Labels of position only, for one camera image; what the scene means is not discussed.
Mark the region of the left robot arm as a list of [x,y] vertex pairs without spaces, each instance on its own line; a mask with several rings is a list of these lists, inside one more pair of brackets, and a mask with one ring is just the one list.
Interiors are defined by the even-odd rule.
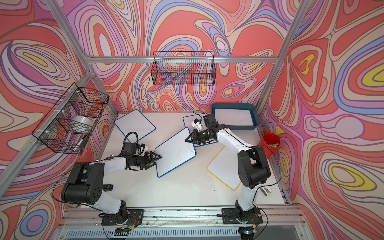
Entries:
[[143,171],[156,165],[162,157],[149,152],[139,142],[136,132],[125,135],[121,151],[98,162],[79,162],[70,170],[61,191],[59,203],[78,204],[100,211],[102,226],[129,226],[136,228],[142,220],[131,213],[124,200],[112,197],[113,186],[104,184],[104,177],[123,170]]

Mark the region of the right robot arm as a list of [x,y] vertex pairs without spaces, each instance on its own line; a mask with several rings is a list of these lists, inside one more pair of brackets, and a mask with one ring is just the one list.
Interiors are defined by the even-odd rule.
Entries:
[[241,193],[232,208],[222,208],[218,214],[225,225],[252,224],[263,222],[261,209],[256,205],[258,193],[267,187],[272,171],[265,150],[266,147],[252,146],[235,135],[225,124],[219,124],[214,114],[196,118],[191,123],[193,131],[185,142],[194,145],[206,145],[211,142],[223,144],[233,154],[230,160],[236,163],[238,177],[242,186]]

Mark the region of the yellow framed whiteboard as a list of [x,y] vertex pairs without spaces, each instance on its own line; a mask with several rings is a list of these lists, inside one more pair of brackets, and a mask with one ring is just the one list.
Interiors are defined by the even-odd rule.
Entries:
[[226,147],[209,163],[207,171],[232,191],[236,191],[241,184],[237,154]]

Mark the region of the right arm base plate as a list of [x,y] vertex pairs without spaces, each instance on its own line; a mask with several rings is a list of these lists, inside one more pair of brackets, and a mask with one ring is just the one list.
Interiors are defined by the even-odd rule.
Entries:
[[241,208],[222,208],[221,218],[224,224],[254,224],[258,226],[263,223],[261,210],[253,207],[248,211],[243,211]]

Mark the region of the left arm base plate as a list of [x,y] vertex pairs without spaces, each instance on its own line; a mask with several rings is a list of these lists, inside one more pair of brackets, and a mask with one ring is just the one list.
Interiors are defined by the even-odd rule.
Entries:
[[117,214],[100,213],[103,226],[140,226],[143,222],[144,209],[130,209]]

